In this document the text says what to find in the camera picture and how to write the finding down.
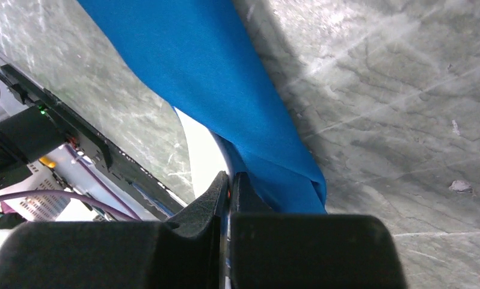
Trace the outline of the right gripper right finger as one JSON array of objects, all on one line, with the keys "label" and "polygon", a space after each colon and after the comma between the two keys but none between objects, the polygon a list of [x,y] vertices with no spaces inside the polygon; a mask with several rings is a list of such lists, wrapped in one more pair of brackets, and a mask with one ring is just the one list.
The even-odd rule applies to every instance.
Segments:
[{"label": "right gripper right finger", "polygon": [[233,288],[407,288],[393,238],[374,216],[277,213],[244,172],[230,200]]}]

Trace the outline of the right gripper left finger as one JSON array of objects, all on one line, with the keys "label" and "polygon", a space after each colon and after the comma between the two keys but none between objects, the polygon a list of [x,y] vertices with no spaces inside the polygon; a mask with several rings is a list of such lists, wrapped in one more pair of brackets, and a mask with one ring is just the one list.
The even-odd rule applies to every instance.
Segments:
[{"label": "right gripper left finger", "polygon": [[163,222],[24,223],[0,248],[0,288],[219,288],[228,181]]}]

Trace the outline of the white plastic utensil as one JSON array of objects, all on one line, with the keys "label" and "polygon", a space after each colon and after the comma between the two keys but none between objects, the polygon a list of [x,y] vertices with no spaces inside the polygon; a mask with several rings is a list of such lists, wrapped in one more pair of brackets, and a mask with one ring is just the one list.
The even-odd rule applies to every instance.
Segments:
[{"label": "white plastic utensil", "polygon": [[229,158],[220,139],[207,127],[175,108],[185,134],[194,196],[199,198],[219,172],[230,175]]}]

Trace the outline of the blue cloth napkin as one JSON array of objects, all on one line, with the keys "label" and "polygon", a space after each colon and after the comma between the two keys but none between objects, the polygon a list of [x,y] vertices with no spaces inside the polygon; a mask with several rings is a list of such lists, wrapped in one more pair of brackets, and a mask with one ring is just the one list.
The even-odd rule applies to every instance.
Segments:
[{"label": "blue cloth napkin", "polygon": [[226,142],[281,213],[325,213],[326,181],[231,1],[81,1],[140,81]]}]

